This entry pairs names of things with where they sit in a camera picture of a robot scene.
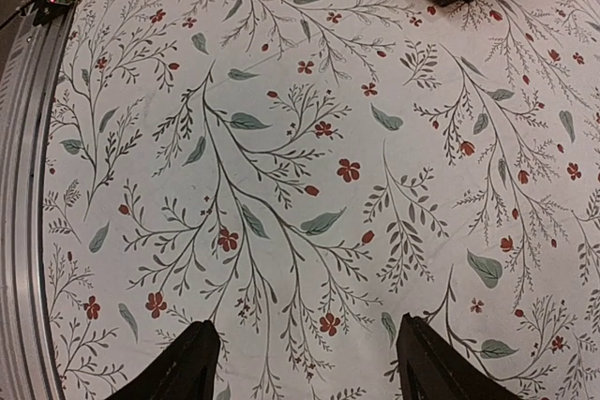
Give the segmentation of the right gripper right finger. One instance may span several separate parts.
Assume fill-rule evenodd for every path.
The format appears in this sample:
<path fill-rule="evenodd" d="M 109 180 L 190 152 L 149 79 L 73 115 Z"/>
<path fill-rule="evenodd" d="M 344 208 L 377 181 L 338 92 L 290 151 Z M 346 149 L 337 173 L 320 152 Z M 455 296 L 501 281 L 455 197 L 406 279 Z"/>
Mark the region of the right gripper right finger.
<path fill-rule="evenodd" d="M 397 342 L 404 399 L 516 399 L 514 393 L 478 371 L 426 322 L 406 314 Z"/>

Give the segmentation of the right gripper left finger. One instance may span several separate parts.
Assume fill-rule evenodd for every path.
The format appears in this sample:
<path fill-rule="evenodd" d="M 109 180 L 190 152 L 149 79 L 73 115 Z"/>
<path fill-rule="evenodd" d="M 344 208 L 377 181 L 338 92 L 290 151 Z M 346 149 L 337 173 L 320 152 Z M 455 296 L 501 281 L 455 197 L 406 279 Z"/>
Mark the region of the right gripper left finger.
<path fill-rule="evenodd" d="M 211 400 L 219 350 L 215 325 L 194 321 L 109 400 Z"/>

